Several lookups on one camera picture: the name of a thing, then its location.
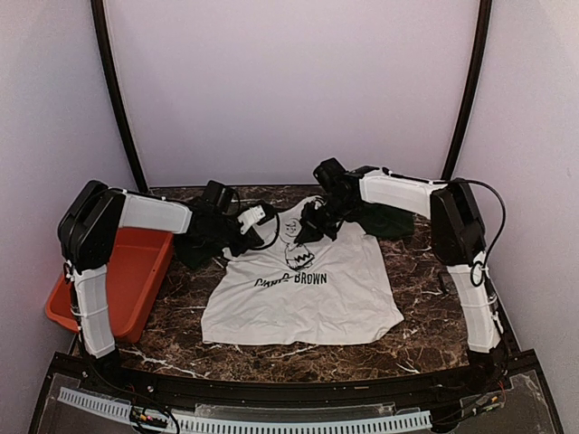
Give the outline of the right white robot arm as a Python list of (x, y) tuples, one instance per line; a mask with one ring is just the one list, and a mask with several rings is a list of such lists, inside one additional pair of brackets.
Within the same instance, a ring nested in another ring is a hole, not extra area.
[(342, 222), (367, 204), (380, 204), (421, 215), (431, 223), (434, 256), (448, 270), (466, 320), (468, 347), (488, 354), (498, 347), (504, 327), (498, 296), (489, 275), (485, 224), (472, 180), (426, 180), (364, 165), (348, 171), (335, 158), (313, 172), (326, 193), (320, 204), (308, 203), (301, 216), (298, 244), (335, 240)]

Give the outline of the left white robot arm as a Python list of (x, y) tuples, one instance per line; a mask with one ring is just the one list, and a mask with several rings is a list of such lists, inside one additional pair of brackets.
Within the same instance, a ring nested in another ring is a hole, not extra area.
[(202, 246), (226, 248), (238, 256), (263, 250), (268, 243), (257, 227), (277, 219), (264, 202), (229, 213), (237, 192), (211, 181), (190, 202), (87, 182), (62, 217), (57, 230), (64, 258), (64, 276), (73, 287), (73, 315), (84, 350), (101, 359), (116, 349), (109, 320), (106, 277), (117, 233), (124, 228), (186, 236)]

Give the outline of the white green Charlie Brown shirt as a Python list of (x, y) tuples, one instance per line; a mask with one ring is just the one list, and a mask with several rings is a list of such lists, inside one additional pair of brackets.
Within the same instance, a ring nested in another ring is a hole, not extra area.
[(337, 239), (298, 244), (285, 222), (307, 200), (258, 228), (266, 250), (215, 250), (225, 274), (201, 317), (206, 344), (370, 344), (403, 322), (376, 237), (346, 222)]

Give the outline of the dark brooch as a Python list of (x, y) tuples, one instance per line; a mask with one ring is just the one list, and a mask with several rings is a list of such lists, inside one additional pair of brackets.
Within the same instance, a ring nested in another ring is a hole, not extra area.
[(295, 239), (301, 230), (301, 225), (299, 219), (290, 218), (285, 222), (285, 234), (291, 238)]

